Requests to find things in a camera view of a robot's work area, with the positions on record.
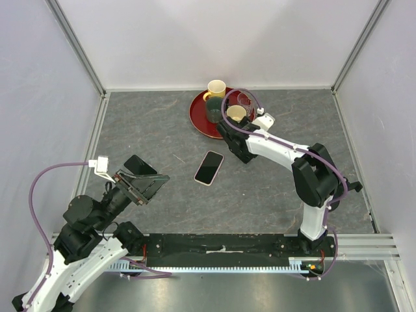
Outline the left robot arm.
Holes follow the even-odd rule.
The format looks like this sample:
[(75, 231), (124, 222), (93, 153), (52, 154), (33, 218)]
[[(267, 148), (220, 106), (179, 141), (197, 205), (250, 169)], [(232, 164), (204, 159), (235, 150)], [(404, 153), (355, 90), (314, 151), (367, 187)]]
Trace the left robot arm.
[(106, 241), (103, 231), (130, 204), (145, 205), (169, 181), (151, 170), (134, 175), (117, 171), (114, 187), (101, 201), (76, 196), (64, 213), (65, 225), (49, 247), (46, 269), (32, 289), (15, 296), (16, 311), (71, 311), (86, 289), (125, 255), (137, 255), (148, 238), (131, 222), (123, 222)]

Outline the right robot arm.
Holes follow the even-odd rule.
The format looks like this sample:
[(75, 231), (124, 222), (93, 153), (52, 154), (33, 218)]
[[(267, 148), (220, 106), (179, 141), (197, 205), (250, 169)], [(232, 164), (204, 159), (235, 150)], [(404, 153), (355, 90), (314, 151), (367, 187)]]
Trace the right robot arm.
[(271, 135), (274, 124), (269, 114), (240, 122), (225, 118), (216, 126), (229, 150), (244, 164), (257, 156), (265, 157), (292, 172), (296, 193), (303, 202), (303, 220), (298, 239), (299, 251), (307, 256), (321, 248), (326, 234), (324, 223), (335, 196), (340, 196), (346, 181), (321, 144), (312, 147), (289, 142)]

